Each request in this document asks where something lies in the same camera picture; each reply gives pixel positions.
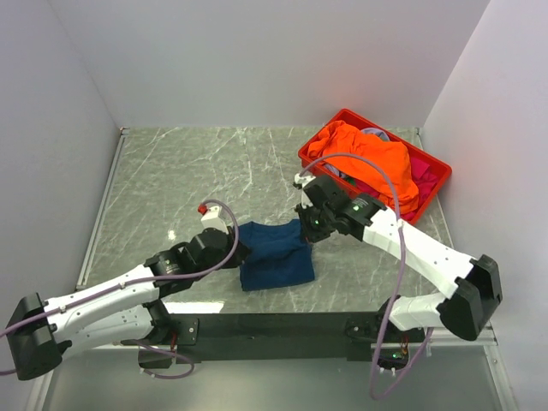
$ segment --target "table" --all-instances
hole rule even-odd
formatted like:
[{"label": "table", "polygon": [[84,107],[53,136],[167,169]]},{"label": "table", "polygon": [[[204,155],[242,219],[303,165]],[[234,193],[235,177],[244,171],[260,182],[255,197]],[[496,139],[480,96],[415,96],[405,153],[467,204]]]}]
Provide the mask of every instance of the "table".
[{"label": "table", "polygon": [[[189,241],[202,230],[196,207],[204,199],[229,204],[239,223],[280,224],[295,218],[301,195],[292,186],[301,169],[297,151],[319,128],[126,131],[80,286],[117,277],[158,251]],[[420,146],[417,128],[390,131]],[[437,199],[417,227],[450,245]],[[238,270],[223,270],[165,301],[221,313],[377,311],[394,288],[398,264],[375,247],[334,234],[313,246],[317,279],[312,283],[244,293]],[[427,280],[408,270],[400,294],[432,291]]]}]

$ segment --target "gray wall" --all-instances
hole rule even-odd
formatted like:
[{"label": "gray wall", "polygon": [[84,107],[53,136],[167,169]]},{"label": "gray wall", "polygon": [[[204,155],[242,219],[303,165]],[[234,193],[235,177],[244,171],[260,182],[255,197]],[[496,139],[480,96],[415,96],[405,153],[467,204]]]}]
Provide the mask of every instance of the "gray wall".
[{"label": "gray wall", "polygon": [[442,201],[456,245],[500,264],[493,325],[521,409],[534,411],[548,406],[546,16],[546,1],[491,0],[424,138],[453,166]]},{"label": "gray wall", "polygon": [[123,126],[422,126],[488,0],[50,0]]},{"label": "gray wall", "polygon": [[[0,324],[74,289],[118,131],[45,0],[0,2]],[[7,343],[0,368],[13,362]],[[29,383],[0,378],[2,411]]]}]

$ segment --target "orange shirt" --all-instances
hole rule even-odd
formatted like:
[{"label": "orange shirt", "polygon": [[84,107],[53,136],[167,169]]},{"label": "orange shirt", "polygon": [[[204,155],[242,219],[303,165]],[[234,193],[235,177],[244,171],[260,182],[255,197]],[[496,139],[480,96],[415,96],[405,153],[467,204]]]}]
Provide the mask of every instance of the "orange shirt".
[{"label": "orange shirt", "polygon": [[[334,152],[351,152],[371,160],[392,180],[401,213],[419,207],[419,189],[413,182],[407,147],[400,142],[382,141],[374,134],[363,134],[343,121],[332,122],[319,132],[319,140],[308,146],[308,157],[315,159]],[[325,160],[339,171],[362,180],[380,193],[379,200],[394,208],[394,199],[384,178],[369,164],[356,158],[334,157]]]}]

